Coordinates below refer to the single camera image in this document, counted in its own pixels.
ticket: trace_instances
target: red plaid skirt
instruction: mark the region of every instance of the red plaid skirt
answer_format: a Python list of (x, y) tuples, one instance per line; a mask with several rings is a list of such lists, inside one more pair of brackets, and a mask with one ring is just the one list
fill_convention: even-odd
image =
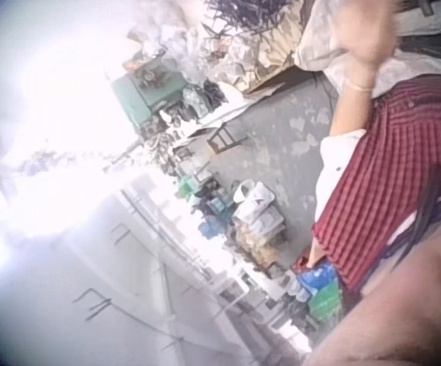
[(441, 76), (398, 83), (375, 100), (370, 121), (312, 228), (350, 290), (417, 209), (430, 167), (441, 165)]

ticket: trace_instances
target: gray ground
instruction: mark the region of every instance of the gray ground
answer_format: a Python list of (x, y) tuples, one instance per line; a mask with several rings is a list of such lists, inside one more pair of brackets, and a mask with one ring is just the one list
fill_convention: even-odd
[(280, 262), (290, 265), (311, 243), (315, 186), (322, 169), (320, 141), (329, 134), (337, 93), (322, 74), (259, 102), (229, 122), (242, 145), (211, 159), (221, 184), (262, 181), (276, 194), (288, 226)]

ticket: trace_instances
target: person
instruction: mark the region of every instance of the person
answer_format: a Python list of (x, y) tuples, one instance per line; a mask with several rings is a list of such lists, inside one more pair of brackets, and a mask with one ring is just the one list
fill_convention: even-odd
[(372, 104), (393, 14), (391, 0), (349, 0), (335, 19), (352, 59), (321, 143), (309, 262), (328, 257), (362, 298), (308, 366), (441, 364), (441, 76)]
[(307, 266), (327, 256), (358, 296), (371, 293), (441, 221), (441, 75), (399, 82), (372, 102), (396, 44), (394, 6), (350, 0), (334, 21), (351, 60), (320, 145), (324, 169)]

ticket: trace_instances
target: white wall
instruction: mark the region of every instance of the white wall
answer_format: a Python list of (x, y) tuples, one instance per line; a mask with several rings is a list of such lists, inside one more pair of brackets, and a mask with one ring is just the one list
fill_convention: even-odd
[[(114, 244), (111, 228), (125, 223), (132, 234)], [(84, 223), (57, 241), (29, 241), (13, 251), (0, 271), (0, 355), (15, 365), (248, 364), (249, 352), (220, 307), (195, 290), (186, 263), (111, 196)], [(157, 271), (158, 252), (174, 269)], [(93, 287), (140, 322), (109, 307), (92, 320), (101, 300)], [(175, 342), (175, 337), (184, 341)]]

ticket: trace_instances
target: skin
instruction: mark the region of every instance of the skin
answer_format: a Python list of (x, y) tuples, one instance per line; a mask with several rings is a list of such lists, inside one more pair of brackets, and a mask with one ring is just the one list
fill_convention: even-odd
[[(350, 0), (334, 28), (352, 57), (346, 77), (372, 88), (395, 44), (393, 2)], [(331, 136), (365, 128), (370, 91), (346, 85)], [(441, 230), (420, 243), (365, 297), (304, 365), (441, 364)]]

